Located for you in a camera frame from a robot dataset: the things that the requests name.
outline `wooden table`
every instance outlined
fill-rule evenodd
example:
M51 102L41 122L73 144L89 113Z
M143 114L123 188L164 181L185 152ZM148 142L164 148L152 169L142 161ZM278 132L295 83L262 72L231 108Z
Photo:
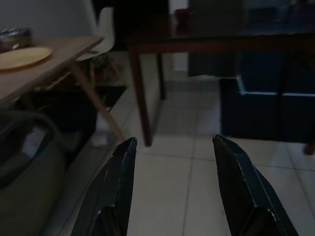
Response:
M124 141L124 135L112 116L103 105L83 71L75 60L102 41L101 37L49 38L38 40L36 46L53 49L51 57L43 63L17 71L0 72L0 104L11 101L51 77L61 69L68 67L89 99L108 122L116 135Z
M213 4L187 24L172 15L155 16L128 38L128 51L146 146L152 144L140 54L157 54L160 97L165 99L162 53L225 53L249 50L311 51L315 44L313 5L255 10Z

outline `yellow plate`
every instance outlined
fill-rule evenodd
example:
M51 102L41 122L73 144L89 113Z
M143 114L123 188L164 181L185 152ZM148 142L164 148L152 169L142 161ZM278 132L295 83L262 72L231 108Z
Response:
M31 47L0 54L0 70L10 70L39 62L52 53L51 48Z

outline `tabletop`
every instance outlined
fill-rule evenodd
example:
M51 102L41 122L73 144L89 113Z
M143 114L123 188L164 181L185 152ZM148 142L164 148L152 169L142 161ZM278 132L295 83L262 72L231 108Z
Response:
M169 42L192 39L285 35L315 35L315 5L282 5L245 9L218 4L193 12L187 24L173 15L150 18L127 40L129 43Z
M0 72L0 103L33 88L101 41L102 37L99 36L36 40L34 46L50 47L53 49L52 55L39 65L12 72Z

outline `table leg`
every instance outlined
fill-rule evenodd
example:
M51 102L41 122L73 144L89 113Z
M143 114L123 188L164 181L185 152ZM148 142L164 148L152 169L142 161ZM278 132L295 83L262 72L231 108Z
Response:
M163 59L162 54L157 54L157 72L159 81L159 93L161 100L165 100L165 83L164 83L164 73L163 73Z
M86 78L84 72L80 69L78 64L76 62L73 62L69 69L72 71L75 79L80 84L81 88L84 90L84 92L87 94L89 99L92 101L92 103L95 105L97 110L100 112L102 117L106 120L106 122L109 124L109 126L112 128L112 130L115 132L115 134L120 138L121 141L125 141L125 137L120 130L120 128L117 126L115 120L112 118L110 113L107 111L106 107L104 106L102 100L98 96L98 94L95 92L91 84L89 83L88 79Z
M143 87L140 58L139 55L137 54L136 49L133 48L132 46L128 47L128 51L132 70L133 83L135 87L138 109L141 119L142 133L144 136L144 142L146 146L150 147L152 145L152 133Z

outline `dark wooden table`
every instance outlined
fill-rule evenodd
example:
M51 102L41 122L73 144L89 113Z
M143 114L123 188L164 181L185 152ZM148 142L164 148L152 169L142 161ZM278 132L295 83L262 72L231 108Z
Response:
M314 51L315 7L299 4L249 10L218 4L192 14L186 24L178 24L172 15L155 16L127 41L144 140L151 146L140 54L157 54L160 97L165 99L162 53Z

